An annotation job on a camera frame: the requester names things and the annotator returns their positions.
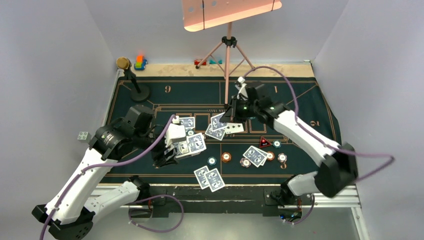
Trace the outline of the red triangular dealer button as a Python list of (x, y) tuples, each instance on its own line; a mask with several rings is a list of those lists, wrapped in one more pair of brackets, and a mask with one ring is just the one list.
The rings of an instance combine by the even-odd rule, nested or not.
[(259, 140), (260, 149), (272, 147), (272, 146), (273, 146), (273, 143), (271, 141), (267, 140), (264, 136), (260, 137), (260, 140)]

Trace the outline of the next card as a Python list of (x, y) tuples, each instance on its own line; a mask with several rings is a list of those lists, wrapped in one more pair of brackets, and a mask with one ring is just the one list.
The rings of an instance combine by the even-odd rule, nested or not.
[(190, 135), (186, 141), (190, 153), (199, 153), (207, 149), (205, 137), (202, 133)]

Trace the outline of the green poker chip stack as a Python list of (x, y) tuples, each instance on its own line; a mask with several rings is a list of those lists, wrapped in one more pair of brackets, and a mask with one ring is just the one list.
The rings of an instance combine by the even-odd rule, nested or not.
[(217, 163), (217, 159), (213, 156), (209, 157), (207, 159), (207, 164), (210, 166), (214, 166)]

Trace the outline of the pink poker chip stack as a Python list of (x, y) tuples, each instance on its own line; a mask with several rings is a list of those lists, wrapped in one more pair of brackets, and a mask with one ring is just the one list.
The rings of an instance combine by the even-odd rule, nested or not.
[(242, 166), (242, 167), (244, 167), (244, 168), (248, 168), (248, 167), (250, 167), (251, 166), (251, 162), (250, 162), (250, 160), (249, 159), (247, 159), (247, 158), (241, 158), (240, 159), (240, 165)]

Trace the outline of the orange poker chip stack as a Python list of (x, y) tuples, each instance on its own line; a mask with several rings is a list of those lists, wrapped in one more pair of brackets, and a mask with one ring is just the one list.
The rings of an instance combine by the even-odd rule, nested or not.
[(221, 161), (224, 163), (230, 162), (232, 159), (232, 155), (229, 152), (223, 152), (221, 155)]

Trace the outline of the blue playing card deck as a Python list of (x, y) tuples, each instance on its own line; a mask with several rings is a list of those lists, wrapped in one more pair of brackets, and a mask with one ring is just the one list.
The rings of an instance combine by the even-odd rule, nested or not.
[(174, 160), (191, 157), (193, 153), (188, 148), (186, 141), (172, 143), (165, 151), (167, 158), (172, 157)]

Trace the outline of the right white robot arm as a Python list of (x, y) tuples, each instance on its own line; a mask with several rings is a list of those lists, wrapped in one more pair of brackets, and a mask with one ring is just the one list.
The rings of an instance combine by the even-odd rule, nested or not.
[(297, 174), (280, 185), (280, 193), (271, 195), (279, 205), (292, 205), (305, 194), (321, 193), (333, 198), (358, 178), (355, 149), (348, 143), (339, 144), (304, 123), (294, 110), (282, 102), (273, 102), (263, 83), (247, 84), (240, 77), (221, 123), (244, 123), (257, 119), (270, 129), (288, 137), (317, 165), (317, 170)]

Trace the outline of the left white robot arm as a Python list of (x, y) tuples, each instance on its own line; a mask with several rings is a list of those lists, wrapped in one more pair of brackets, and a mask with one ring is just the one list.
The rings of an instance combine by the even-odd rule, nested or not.
[(91, 197), (113, 168), (134, 163), (151, 154), (155, 167), (175, 164), (174, 144), (185, 141), (186, 129), (172, 115), (157, 133), (154, 111), (138, 104), (127, 114), (100, 127), (63, 188), (48, 203), (34, 207), (32, 215), (43, 228), (40, 239), (50, 233), (56, 240), (81, 240), (103, 217), (126, 204), (150, 202), (150, 185), (139, 176), (129, 177), (117, 188)]

